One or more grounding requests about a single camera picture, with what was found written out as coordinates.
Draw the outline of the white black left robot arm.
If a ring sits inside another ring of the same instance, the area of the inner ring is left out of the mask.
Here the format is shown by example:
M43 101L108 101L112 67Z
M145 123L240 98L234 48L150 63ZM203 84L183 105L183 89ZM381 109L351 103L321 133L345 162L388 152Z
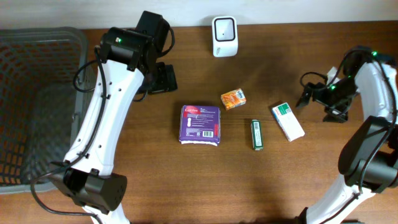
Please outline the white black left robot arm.
M112 27L94 49L98 77L83 124L64 159L40 176L94 223L127 223L121 203L127 178L113 172L116 145L136 95L177 89L173 66L160 61L174 37L160 14L144 11L134 29Z

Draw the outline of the orange small box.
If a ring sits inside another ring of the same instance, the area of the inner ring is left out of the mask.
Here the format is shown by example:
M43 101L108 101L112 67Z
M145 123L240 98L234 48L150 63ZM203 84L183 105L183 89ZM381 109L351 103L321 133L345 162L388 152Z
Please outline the orange small box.
M247 99L241 88L229 91L221 95L221 102L223 103L226 110L236 108L244 105Z

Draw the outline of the green gum pack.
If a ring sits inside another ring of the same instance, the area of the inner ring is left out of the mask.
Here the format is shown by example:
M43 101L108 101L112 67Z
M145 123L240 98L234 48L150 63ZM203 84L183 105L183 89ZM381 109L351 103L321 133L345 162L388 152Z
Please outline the green gum pack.
M257 119L251 121L251 134L252 134L252 146L255 151L261 151L264 148L262 139L261 122Z

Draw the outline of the purple sanitary pad pack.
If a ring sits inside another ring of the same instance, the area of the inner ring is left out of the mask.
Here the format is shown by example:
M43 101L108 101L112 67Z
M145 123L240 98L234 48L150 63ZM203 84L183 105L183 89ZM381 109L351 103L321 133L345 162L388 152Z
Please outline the purple sanitary pad pack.
M183 105L178 140L181 144L209 144L221 141L221 111L216 106Z

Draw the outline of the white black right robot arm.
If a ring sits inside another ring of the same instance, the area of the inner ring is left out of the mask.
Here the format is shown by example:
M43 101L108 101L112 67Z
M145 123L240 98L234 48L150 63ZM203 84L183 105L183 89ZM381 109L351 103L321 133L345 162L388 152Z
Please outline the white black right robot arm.
M308 82L296 107L315 101L324 121L344 123L356 96L363 124L341 150L339 175L326 194L295 217L296 223L342 223L365 200L397 187L397 62L369 47L349 49L334 74Z

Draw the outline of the white green medicine box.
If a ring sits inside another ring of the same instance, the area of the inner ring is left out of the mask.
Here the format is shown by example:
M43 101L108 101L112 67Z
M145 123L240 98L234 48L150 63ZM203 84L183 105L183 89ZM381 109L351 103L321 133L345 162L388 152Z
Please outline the white green medicine box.
M282 103L273 107L272 113L289 142L305 135L303 128L288 103Z

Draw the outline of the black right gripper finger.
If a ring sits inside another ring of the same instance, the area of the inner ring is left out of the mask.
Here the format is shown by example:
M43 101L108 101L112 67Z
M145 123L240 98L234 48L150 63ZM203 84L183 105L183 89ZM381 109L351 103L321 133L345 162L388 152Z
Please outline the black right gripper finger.
M334 114L331 111L326 111L326 116L323 118L323 122L329 123L345 123L348 120L348 114Z
M296 103L295 107L303 108L304 106L307 106L312 97L312 93L313 93L312 90L305 88L303 90L301 97L298 99L298 102Z

